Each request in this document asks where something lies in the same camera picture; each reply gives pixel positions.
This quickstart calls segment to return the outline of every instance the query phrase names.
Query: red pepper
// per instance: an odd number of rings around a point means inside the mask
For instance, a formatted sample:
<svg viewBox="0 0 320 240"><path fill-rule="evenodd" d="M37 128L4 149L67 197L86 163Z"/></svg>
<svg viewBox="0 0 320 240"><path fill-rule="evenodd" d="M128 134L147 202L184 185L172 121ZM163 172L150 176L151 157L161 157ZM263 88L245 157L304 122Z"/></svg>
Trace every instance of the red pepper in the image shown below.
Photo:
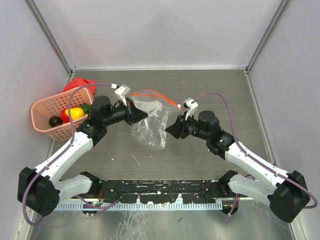
<svg viewBox="0 0 320 240"><path fill-rule="evenodd" d="M62 121L63 121L65 124L70 122L69 117L67 116L67 114L65 114L65 110L66 110L66 109L64 109L64 110L62 110L62 111L60 112L60 118L62 119Z"/></svg>

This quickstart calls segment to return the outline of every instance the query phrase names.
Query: cable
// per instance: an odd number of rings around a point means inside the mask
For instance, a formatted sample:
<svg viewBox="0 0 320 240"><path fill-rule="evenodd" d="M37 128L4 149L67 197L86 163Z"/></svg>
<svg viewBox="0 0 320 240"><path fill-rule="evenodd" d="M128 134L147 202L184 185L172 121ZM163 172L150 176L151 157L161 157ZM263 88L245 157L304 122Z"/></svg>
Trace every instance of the cable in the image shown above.
<svg viewBox="0 0 320 240"><path fill-rule="evenodd" d="M76 129L75 129L75 126L74 126L74 123L73 123L73 120L71 118L71 111L70 111L70 108L71 108L71 99L73 98L73 96L76 94L76 92L78 92L80 89L83 89L83 88L86 88L86 87L89 87L89 86L108 86L108 87L112 87L113 85L110 84L110 83L90 83L90 84L86 84L86 85L82 85L80 87L78 87L76 90L74 90L74 92L71 94L70 98L69 98L69 101L68 101L68 114L69 114L69 121L70 121L70 126L71 126L71 130L72 130L72 136L71 136L71 139L70 139L70 143L69 145L64 149L62 150L62 152L60 154L58 154L54 159L52 159L52 161L50 161L45 167L43 167L34 177L33 179L30 181L30 183L28 184L28 186L26 187L25 189L25 192L23 194L23 198L22 198L22 213L23 213L23 217L25 219L25 221L31 225L31 226L38 226L43 220L44 220L44 217L42 216L40 218L40 220L38 222L32 222L29 217L28 217L28 214L27 214L27 206L26 206L26 203L27 203L27 196L30 192L30 189L32 187L32 185L34 184L34 182L38 179L38 177L45 171L47 170L55 161L57 161L73 144L74 140L75 140L75 132L76 132Z"/></svg>
<svg viewBox="0 0 320 240"><path fill-rule="evenodd" d="M299 188L300 190L302 190L303 192L305 192L307 195L310 196L310 198L312 198L312 200L314 201L313 205L310 205L310 206L305 206L304 208L305 209L314 209L318 206L318 200L317 198L310 192L308 191L306 188L304 188L303 186L301 186L300 184L296 183L295 181L291 180L290 178L286 177L286 176L283 176L282 174L279 174L277 173L275 170L273 170L272 168L264 165L262 162L260 162L258 159L256 159L254 156L251 156L250 154L248 154L246 152L246 150L240 145L239 141L238 141L238 138L236 136L236 131L235 131L235 126L234 126L234 123L233 123L233 117L232 117L232 114L231 114L231 109L230 109L230 106L227 102L227 100L224 98L224 96L219 93L219 92L215 92L215 91L211 91L211 92L207 92L203 95L201 95L200 97L198 97L196 100L194 100L192 102L192 104L194 102L197 102L198 100L202 99L203 97L207 96L207 95L210 95L210 94L214 94L214 95L218 95L220 98L222 98L222 100L224 101L225 103L225 106L226 106L226 109L228 111L228 114L229 114L229 119L230 119L230 126L231 126L231 131L232 131L232 135L234 137L234 141L236 143L236 145L239 147L240 150L242 150L242 152L247 155L249 158L251 158L255 163L259 164L261 167L265 168L266 170L268 170L269 172L275 174L276 176L279 176L280 178L286 180L287 182L293 184L294 186L296 186L297 188Z"/></svg>

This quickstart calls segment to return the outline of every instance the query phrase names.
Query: green vegetable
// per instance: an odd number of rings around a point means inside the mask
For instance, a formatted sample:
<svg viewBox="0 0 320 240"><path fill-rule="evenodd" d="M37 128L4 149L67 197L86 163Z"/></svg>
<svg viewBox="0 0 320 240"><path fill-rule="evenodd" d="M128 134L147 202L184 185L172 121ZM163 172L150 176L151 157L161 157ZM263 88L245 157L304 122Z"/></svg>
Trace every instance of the green vegetable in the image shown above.
<svg viewBox="0 0 320 240"><path fill-rule="evenodd" d="M91 110L91 106L88 104L82 104L79 106L79 108L83 109L84 114L89 114L89 112Z"/></svg>

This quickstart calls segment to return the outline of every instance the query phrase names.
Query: dark fruit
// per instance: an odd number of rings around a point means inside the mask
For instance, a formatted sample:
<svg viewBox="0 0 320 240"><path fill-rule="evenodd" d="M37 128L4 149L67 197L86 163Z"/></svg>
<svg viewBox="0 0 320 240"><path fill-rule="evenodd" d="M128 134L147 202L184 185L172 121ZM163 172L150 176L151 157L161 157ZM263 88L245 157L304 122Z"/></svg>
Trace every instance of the dark fruit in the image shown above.
<svg viewBox="0 0 320 240"><path fill-rule="evenodd" d="M62 125L63 124L63 122L62 122L62 120L61 120L61 118L60 117L58 117L58 116L52 116L52 117L50 117L50 119L49 119L49 125L51 126L51 127L57 127L57 126L60 126L60 125Z"/></svg>

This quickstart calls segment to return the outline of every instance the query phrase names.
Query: white connector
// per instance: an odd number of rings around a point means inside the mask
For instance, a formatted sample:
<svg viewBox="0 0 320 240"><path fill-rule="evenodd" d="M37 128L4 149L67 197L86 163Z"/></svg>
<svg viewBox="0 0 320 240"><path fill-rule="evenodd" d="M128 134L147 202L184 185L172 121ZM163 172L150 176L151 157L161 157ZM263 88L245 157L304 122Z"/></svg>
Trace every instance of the white connector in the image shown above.
<svg viewBox="0 0 320 240"><path fill-rule="evenodd" d="M186 109L188 110L188 112L185 115L185 120L187 120L189 116L192 117L199 106L197 102L192 103L193 101L194 100L189 97L183 102L183 105L185 104L187 106Z"/></svg>
<svg viewBox="0 0 320 240"><path fill-rule="evenodd" d="M130 93L131 89L126 85L121 85L114 91L116 98L121 100L125 106L127 106L126 96Z"/></svg>

